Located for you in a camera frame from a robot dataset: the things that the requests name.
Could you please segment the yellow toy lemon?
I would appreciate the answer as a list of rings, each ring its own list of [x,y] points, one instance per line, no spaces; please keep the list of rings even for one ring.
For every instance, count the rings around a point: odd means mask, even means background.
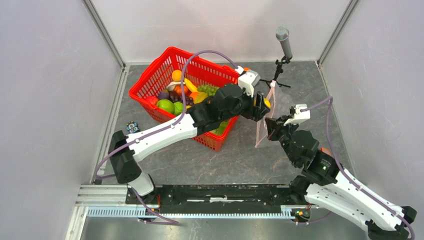
[[[268,108],[268,109],[270,109],[271,108],[271,103],[270,103],[270,101],[267,99],[267,98],[264,98],[263,99],[263,104]]]

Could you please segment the clear zip top bag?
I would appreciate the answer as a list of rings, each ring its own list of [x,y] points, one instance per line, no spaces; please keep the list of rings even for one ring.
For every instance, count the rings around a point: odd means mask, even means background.
[[[256,143],[255,148],[265,148],[270,146],[279,146],[278,140],[271,141],[268,139],[268,130],[266,118],[277,119],[280,116],[286,116],[290,113],[290,107],[293,103],[291,96],[283,93],[281,87],[275,80],[270,82],[270,90],[265,97],[270,101],[270,112],[263,119],[257,122],[256,125]]]

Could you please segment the red plastic basket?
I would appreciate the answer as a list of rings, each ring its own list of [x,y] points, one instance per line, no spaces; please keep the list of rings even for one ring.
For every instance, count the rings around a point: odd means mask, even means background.
[[[192,53],[177,47],[168,47],[146,68],[139,80],[129,90],[129,96],[137,101],[154,120],[161,124],[173,119],[175,116],[152,105],[145,98],[159,95],[172,82],[172,72],[174,70],[182,70],[185,62],[192,55]],[[229,83],[236,84],[239,75],[230,66],[218,65],[196,56],[190,61],[184,76],[195,86],[211,84],[216,87],[223,87]],[[207,132],[194,137],[193,140],[218,152],[224,145],[237,120],[237,116],[229,119],[226,129],[221,135]]]

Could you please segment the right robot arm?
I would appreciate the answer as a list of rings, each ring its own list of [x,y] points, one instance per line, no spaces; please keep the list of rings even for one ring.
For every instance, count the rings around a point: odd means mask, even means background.
[[[417,211],[398,206],[361,184],[342,165],[319,148],[310,131],[288,123],[285,115],[265,118],[267,138],[278,141],[301,175],[290,184],[289,199],[325,208],[367,232],[371,240],[411,240],[409,226]]]

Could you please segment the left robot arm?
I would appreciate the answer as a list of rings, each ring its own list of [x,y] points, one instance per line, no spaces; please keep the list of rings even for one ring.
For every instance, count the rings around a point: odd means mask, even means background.
[[[157,190],[139,162],[150,154],[176,142],[216,130],[220,124],[237,116],[260,121],[271,110],[270,102],[258,91],[251,95],[236,84],[226,84],[214,96],[191,106],[186,112],[160,125],[125,135],[112,135],[109,160],[118,184],[129,184],[145,204],[153,203]]]

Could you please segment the green toy grapes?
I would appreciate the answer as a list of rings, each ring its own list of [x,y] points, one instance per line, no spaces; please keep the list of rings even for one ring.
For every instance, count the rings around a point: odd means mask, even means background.
[[[198,92],[206,93],[208,94],[208,96],[214,96],[218,89],[218,86],[214,86],[211,84],[203,84],[197,87]]]

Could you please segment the yellow green toy starfruit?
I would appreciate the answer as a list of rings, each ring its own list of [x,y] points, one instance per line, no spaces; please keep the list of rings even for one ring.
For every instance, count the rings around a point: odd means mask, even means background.
[[[209,97],[209,94],[206,92],[196,92],[195,96],[193,96],[193,103],[198,104],[201,103],[203,100],[205,100],[207,97]]]

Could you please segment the orange toy block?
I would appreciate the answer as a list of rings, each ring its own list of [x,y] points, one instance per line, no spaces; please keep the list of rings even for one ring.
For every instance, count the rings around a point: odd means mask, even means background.
[[[330,150],[328,150],[327,148],[322,147],[320,150],[321,150],[323,153],[325,153],[325,154],[327,154],[327,155],[329,155],[329,156],[332,156],[332,153],[331,153],[331,152],[330,152]]]

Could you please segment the purple toy grapes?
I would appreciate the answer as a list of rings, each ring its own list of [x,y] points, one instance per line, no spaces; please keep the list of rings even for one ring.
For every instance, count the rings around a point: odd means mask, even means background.
[[[183,102],[183,96],[180,95],[180,94],[178,94],[177,92],[175,92],[175,91],[169,91],[168,94],[169,94],[169,100],[171,102],[173,102],[173,103],[176,103],[176,102],[181,102],[182,103]],[[186,95],[185,96],[185,103],[188,106],[192,106],[192,105],[194,105],[194,99],[192,97]]]

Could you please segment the black microphone tripod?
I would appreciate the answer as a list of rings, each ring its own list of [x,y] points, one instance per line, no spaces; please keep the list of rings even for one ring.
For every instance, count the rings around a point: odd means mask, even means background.
[[[289,64],[291,62],[291,58],[287,58],[286,56],[282,57],[281,60],[276,60],[275,64],[276,64],[276,69],[275,69],[275,73],[274,73],[274,77],[272,80],[266,80],[266,79],[260,79],[261,82],[264,82],[267,84],[267,86],[269,88],[271,88],[271,83],[275,82],[276,85],[278,85],[279,87],[285,87],[285,88],[291,88],[290,85],[287,84],[283,84],[278,82],[278,77],[280,74],[282,74],[284,72],[283,70],[283,65],[285,64]]]

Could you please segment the green toy pepper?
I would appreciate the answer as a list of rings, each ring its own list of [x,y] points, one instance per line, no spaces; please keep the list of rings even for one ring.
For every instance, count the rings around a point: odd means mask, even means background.
[[[178,116],[178,115],[180,115],[180,114],[182,114],[182,113],[183,113],[184,104],[183,104],[182,102],[177,101],[177,102],[174,102],[174,103],[173,103],[173,105],[174,105],[174,111],[173,111],[173,114],[174,114],[175,116]]]

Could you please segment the orange toy tangerine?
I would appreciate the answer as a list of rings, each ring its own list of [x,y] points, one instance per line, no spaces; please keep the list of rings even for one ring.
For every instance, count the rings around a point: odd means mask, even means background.
[[[181,77],[182,77],[182,71],[181,71],[181,70],[179,70],[179,69],[176,69],[176,70],[174,70],[174,71],[171,73],[171,79],[172,79],[174,82],[180,82],[180,81],[181,81]]]

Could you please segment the green toy apple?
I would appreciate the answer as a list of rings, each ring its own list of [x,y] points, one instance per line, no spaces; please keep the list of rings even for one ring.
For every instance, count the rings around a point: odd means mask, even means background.
[[[174,113],[174,111],[175,111],[175,105],[174,105],[174,103],[173,103],[171,100],[169,100],[169,99],[160,99],[160,100],[158,100],[158,101],[156,102],[156,106],[157,106],[159,109],[161,109],[161,110],[163,110],[163,111],[165,111],[165,112],[167,112],[167,113],[170,113],[170,114],[173,114],[173,113]]]

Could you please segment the grey microphone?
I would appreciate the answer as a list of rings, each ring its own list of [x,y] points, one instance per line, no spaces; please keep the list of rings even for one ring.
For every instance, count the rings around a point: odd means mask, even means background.
[[[290,35],[289,30],[284,26],[279,26],[276,29],[275,36],[281,45],[284,56],[288,60],[291,60],[293,57],[293,53],[292,53],[292,48],[289,41],[289,35]]]

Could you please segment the small blue cartoon toy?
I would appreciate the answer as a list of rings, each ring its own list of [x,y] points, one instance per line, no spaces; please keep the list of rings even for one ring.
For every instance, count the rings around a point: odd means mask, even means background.
[[[126,130],[130,134],[134,134],[134,133],[140,132],[139,126],[138,126],[138,124],[135,121],[128,122],[126,124]]]

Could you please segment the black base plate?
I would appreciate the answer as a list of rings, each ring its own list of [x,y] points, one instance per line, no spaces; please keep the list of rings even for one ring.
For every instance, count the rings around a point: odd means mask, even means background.
[[[164,184],[142,200],[161,214],[276,214],[281,206],[307,205],[284,184]]]

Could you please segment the aluminium frame rail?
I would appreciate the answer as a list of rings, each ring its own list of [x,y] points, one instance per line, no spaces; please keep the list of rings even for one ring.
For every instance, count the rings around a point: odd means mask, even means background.
[[[282,205],[278,213],[160,213],[124,185],[83,185],[68,240],[334,240],[334,217],[317,206],[310,224]]]

